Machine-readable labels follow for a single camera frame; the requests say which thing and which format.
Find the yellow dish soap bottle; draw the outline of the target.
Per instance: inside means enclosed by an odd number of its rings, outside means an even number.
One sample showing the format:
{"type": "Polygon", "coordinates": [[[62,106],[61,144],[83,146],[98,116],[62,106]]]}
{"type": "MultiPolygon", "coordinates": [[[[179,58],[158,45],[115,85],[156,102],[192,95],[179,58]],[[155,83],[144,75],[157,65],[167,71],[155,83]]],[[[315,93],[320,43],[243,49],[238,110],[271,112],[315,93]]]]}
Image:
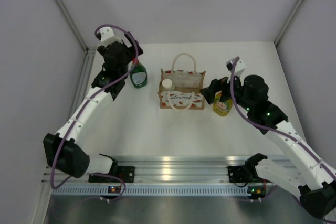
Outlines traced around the yellow dish soap bottle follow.
{"type": "Polygon", "coordinates": [[[221,102],[222,92],[217,92],[213,104],[213,111],[219,116],[227,116],[233,107],[231,99],[221,102]]]}

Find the green red-capped bottle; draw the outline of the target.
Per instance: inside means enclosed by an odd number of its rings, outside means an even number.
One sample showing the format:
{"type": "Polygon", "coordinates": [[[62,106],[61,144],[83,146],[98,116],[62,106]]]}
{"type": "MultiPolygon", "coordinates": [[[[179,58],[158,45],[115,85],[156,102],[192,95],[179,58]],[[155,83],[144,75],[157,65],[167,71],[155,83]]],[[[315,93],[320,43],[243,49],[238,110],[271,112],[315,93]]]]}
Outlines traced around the green red-capped bottle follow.
{"type": "Polygon", "coordinates": [[[142,88],[147,85],[148,73],[145,66],[138,60],[133,59],[131,65],[130,79],[135,88],[142,88]]]}

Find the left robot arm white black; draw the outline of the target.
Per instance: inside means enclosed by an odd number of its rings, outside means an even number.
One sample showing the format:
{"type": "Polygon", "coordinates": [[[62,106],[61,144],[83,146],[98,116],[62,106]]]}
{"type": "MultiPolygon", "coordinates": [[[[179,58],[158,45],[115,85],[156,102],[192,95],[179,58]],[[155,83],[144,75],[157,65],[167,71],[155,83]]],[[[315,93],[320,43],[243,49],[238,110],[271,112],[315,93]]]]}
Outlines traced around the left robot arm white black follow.
{"type": "Polygon", "coordinates": [[[48,133],[43,140],[47,164],[54,170],[74,178],[85,173],[100,173],[108,182],[118,178],[119,170],[114,158],[86,154],[82,143],[100,115],[124,88],[130,74],[130,62],[143,54],[143,49],[129,31],[124,36],[130,46],[114,34],[112,27],[96,32],[100,43],[97,52],[104,60],[102,69],[74,114],[55,134],[48,133]]]}

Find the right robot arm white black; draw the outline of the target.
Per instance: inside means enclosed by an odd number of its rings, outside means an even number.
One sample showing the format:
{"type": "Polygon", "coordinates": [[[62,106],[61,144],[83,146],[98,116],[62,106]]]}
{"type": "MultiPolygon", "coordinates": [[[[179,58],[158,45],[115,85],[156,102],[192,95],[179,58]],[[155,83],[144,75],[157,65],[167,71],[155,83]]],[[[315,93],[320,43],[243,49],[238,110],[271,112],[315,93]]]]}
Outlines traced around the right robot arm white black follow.
{"type": "Polygon", "coordinates": [[[317,219],[335,209],[335,169],[329,166],[300,137],[284,112],[268,100],[269,86],[258,75],[249,75],[243,81],[238,76],[214,79],[209,87],[201,89],[208,104],[232,99],[236,109],[243,108],[243,119],[259,129],[263,136],[277,145],[296,167],[291,173],[264,154],[257,153],[243,165],[249,180],[265,179],[290,192],[302,207],[317,219]]]}

